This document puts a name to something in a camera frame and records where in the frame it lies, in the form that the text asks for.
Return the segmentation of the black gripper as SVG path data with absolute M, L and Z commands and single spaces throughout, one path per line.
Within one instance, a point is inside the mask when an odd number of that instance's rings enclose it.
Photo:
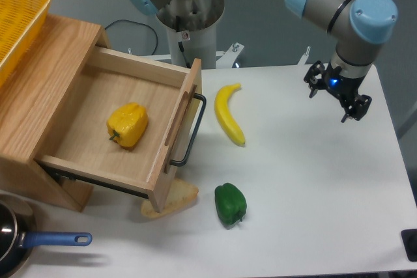
M 358 89 L 367 74 L 367 66 L 354 66 L 339 59 L 332 59 L 325 70 L 321 61 L 313 63 L 304 82 L 310 89 L 309 98 L 313 98 L 319 90 L 326 90 L 337 98 L 345 111 L 341 122 L 347 119 L 361 120 L 371 105 L 372 97 L 359 95 Z

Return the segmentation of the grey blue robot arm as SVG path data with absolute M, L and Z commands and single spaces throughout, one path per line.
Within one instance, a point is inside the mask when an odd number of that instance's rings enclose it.
M 202 51 L 214 61 L 214 52 L 196 43 L 194 35 L 213 27 L 222 17 L 224 0 L 130 0 L 142 14 L 156 16 L 175 36 L 170 52 L 180 64 Z M 297 17 L 304 18 L 336 38 L 328 64 L 314 63 L 304 81 L 311 95 L 325 90 L 344 109 L 344 117 L 360 120 L 371 105 L 371 97 L 358 89 L 392 35 L 398 10 L 392 0 L 284 0 Z

